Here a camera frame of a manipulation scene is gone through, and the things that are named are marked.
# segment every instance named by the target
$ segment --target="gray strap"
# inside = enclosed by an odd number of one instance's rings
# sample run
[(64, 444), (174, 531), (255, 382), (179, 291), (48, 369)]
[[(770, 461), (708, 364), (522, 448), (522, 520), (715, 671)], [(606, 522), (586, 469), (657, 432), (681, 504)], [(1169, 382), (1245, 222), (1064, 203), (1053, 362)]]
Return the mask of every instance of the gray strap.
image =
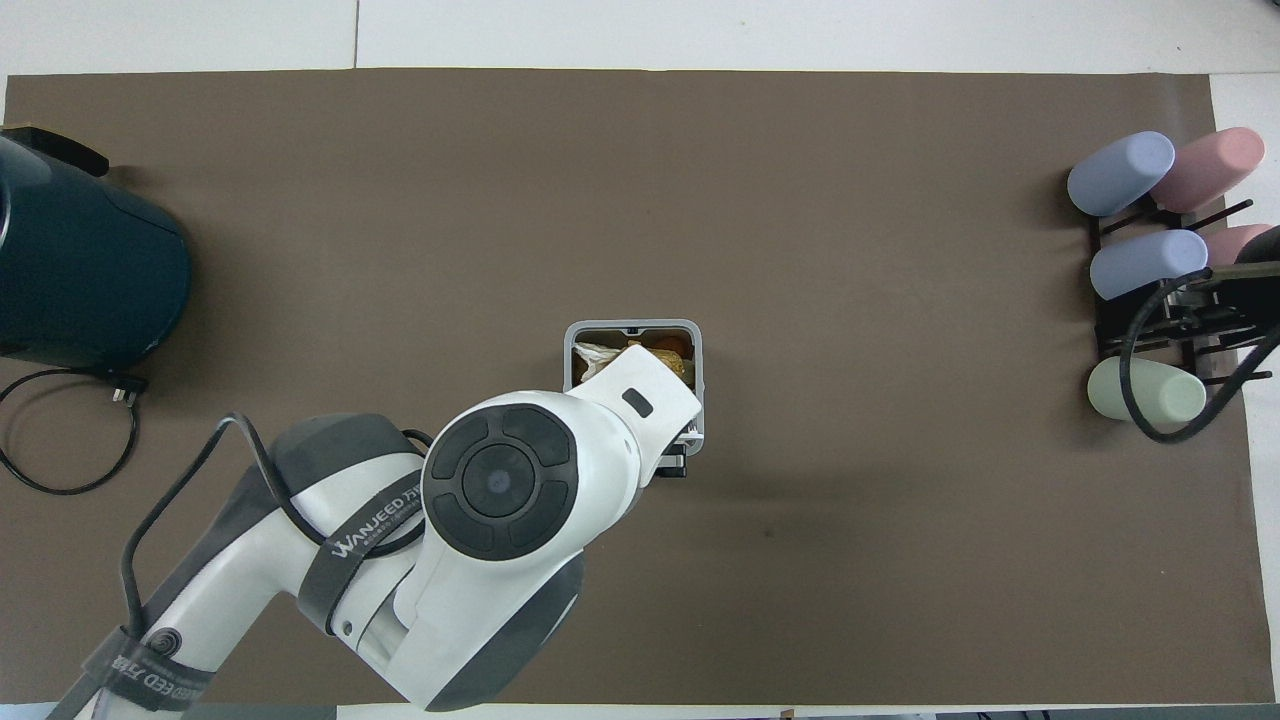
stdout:
[(320, 550), (298, 588), (298, 610), (328, 634), (338, 601), (365, 556), (396, 528), (422, 511), (420, 471), (387, 486), (347, 519)]
[(214, 673), (174, 662), (131, 638), (124, 628), (116, 628), (108, 635), (83, 666), (84, 675), (49, 717), (73, 717), (99, 689), (152, 712), (180, 712), (200, 700), (214, 679)]

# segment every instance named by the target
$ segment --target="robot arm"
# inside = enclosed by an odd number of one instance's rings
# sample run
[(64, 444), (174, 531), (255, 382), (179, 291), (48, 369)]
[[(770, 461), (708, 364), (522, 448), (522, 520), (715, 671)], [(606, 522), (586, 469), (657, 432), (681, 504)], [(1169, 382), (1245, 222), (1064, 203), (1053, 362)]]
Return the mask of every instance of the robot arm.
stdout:
[[(50, 717), (179, 716), (279, 592), (410, 702), (492, 700), (568, 615), (582, 548), (630, 510), (699, 407), (636, 347), (568, 393), (476, 405), (425, 462), (376, 415), (296, 425), (273, 461), (329, 539), (302, 536), (250, 469), (145, 606), (143, 647), (109, 637)], [(420, 541), (360, 561), (422, 515)]]

